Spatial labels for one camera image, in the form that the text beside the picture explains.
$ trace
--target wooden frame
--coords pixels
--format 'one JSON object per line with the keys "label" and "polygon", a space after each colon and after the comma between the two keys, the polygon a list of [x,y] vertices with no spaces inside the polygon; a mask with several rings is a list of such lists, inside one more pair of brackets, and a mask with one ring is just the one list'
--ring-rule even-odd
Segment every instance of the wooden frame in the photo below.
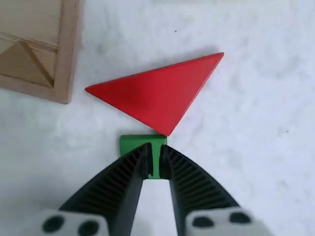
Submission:
{"label": "wooden frame", "polygon": [[51,85],[44,86],[27,80],[5,76],[1,74],[0,71],[0,88],[22,92],[64,104],[71,101],[72,83],[80,38],[79,29],[81,25],[82,1],[61,1],[58,48],[54,62],[54,80]]}

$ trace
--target wooden tray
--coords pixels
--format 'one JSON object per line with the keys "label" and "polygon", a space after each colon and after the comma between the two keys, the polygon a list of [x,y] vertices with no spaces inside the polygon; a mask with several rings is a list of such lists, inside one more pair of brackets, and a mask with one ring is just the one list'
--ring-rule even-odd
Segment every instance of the wooden tray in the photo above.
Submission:
{"label": "wooden tray", "polygon": [[0,0],[0,88],[71,101],[81,0]]}

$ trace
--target wooden triangle piece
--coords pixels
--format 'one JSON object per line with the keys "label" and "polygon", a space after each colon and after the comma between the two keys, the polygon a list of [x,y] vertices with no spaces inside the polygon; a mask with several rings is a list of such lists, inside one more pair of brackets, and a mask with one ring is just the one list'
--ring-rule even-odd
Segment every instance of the wooden triangle piece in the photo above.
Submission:
{"label": "wooden triangle piece", "polygon": [[53,79],[27,43],[19,41],[0,54],[0,74],[53,87]]}
{"label": "wooden triangle piece", "polygon": [[86,91],[168,136],[222,57],[218,53],[197,58],[93,85]]}

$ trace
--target red triangle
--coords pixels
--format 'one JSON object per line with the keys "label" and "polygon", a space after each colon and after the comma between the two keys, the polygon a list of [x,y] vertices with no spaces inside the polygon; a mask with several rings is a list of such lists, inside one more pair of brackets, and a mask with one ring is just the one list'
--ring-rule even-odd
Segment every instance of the red triangle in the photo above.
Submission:
{"label": "red triangle", "polygon": [[86,91],[168,136],[223,55],[130,75],[87,87]]}

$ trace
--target green block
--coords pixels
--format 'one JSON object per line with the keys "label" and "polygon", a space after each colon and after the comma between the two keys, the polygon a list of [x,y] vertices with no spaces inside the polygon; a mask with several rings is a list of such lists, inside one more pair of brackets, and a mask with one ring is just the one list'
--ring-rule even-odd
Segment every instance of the green block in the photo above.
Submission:
{"label": "green block", "polygon": [[149,175],[150,179],[160,179],[159,176],[159,154],[161,146],[167,144],[167,137],[160,134],[154,135],[122,135],[119,139],[120,155],[134,150],[142,144],[152,144],[153,155],[153,176]]}

